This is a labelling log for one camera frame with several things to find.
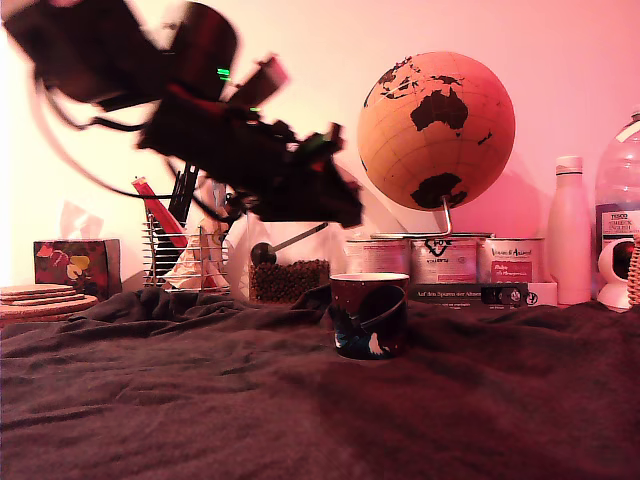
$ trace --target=bottle cap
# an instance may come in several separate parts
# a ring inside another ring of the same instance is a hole
[[[556,175],[559,173],[582,173],[582,157],[567,155],[556,160]]]

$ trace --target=white bottle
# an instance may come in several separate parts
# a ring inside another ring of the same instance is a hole
[[[558,304],[591,299],[591,214],[582,182],[582,158],[556,161],[556,193],[546,240],[549,274],[558,284]]]

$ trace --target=label on tin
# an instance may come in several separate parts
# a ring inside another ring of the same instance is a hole
[[[493,283],[503,282],[525,282],[530,283],[533,279],[533,265],[531,262],[491,262],[491,281]]]
[[[409,244],[405,240],[347,242],[347,273],[409,274]]]
[[[409,299],[487,314],[502,314],[537,303],[537,295],[529,291],[526,283],[503,283],[500,286],[417,284],[409,288]]]
[[[430,239],[413,243],[415,283],[475,283],[475,239]]]
[[[479,251],[478,279],[486,283],[543,281],[542,241],[487,239]]]

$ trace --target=cork coaster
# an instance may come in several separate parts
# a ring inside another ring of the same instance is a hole
[[[96,297],[83,295],[83,298],[80,300],[71,300],[69,302],[47,305],[0,305],[0,319],[22,319],[30,321],[30,319],[35,317],[79,312],[95,305],[96,303],[98,303],[98,299]]]
[[[0,318],[0,329],[2,329],[2,327],[6,327],[7,325],[9,325],[11,323],[20,323],[20,322],[24,322],[24,321],[28,321],[29,323],[34,323],[34,322],[61,322],[63,320],[67,320],[74,313],[75,312],[60,313],[60,314],[57,314],[57,315],[43,315],[41,317],[31,317],[31,318],[28,318],[28,319],[24,319],[24,318],[9,318],[9,319],[5,319],[4,317],[2,317],[2,318]]]
[[[75,293],[76,291],[71,285],[42,283],[0,288],[0,299],[27,300],[30,298],[55,297],[58,295],[75,295]]]
[[[633,236],[634,249],[631,254],[631,265],[629,266],[629,277],[627,279],[627,293],[629,304],[640,304],[640,235]]]
[[[75,295],[64,295],[50,298],[36,298],[36,299],[27,299],[27,300],[7,300],[6,298],[2,299],[2,303],[5,305],[13,305],[13,306],[31,306],[31,305],[51,305],[52,303],[61,303],[61,302],[71,302],[73,300],[82,300],[84,298],[84,294],[76,293]]]

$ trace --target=coffee bean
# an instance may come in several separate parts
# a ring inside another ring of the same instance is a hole
[[[294,303],[312,288],[329,283],[326,260],[298,260],[291,265],[261,263],[251,265],[249,295],[260,303]]]

